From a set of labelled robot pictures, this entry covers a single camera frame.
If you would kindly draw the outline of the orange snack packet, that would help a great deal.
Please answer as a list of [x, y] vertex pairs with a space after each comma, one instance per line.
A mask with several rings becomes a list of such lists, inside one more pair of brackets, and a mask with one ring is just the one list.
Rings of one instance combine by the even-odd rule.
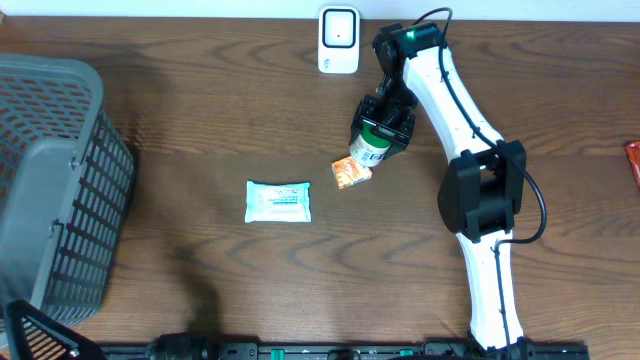
[[333, 162], [331, 169], [339, 189], [369, 180], [373, 175], [370, 168], [360, 165], [352, 156]]

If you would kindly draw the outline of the white wet wipes pack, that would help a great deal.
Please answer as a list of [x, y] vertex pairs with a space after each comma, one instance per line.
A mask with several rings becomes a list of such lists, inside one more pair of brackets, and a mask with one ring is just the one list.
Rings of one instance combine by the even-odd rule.
[[244, 221], [310, 223], [310, 183], [284, 185], [246, 184]]

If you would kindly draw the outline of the red Top chocolate bar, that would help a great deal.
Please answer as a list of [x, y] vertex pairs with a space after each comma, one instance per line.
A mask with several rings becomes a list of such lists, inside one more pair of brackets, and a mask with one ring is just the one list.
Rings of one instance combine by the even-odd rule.
[[624, 146], [635, 183], [640, 188], [640, 142], [629, 142]]

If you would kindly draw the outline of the green lid jar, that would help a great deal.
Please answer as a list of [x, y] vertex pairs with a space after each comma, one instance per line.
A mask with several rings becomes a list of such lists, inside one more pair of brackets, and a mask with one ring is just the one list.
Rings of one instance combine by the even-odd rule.
[[367, 168], [379, 165], [392, 145], [390, 141], [374, 135], [372, 129], [370, 124], [364, 124], [349, 148], [351, 157]]

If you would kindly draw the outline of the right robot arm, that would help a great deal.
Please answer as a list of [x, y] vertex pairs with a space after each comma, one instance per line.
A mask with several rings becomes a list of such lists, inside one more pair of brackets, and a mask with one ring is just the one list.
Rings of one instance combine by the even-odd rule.
[[448, 161], [437, 205], [465, 258], [471, 336], [485, 352], [504, 349], [523, 335], [510, 242], [522, 202], [525, 150], [518, 141], [504, 141], [479, 112], [435, 23], [385, 26], [372, 47], [384, 80], [357, 107], [351, 156], [374, 167], [404, 151], [413, 134], [413, 111], [424, 108]]

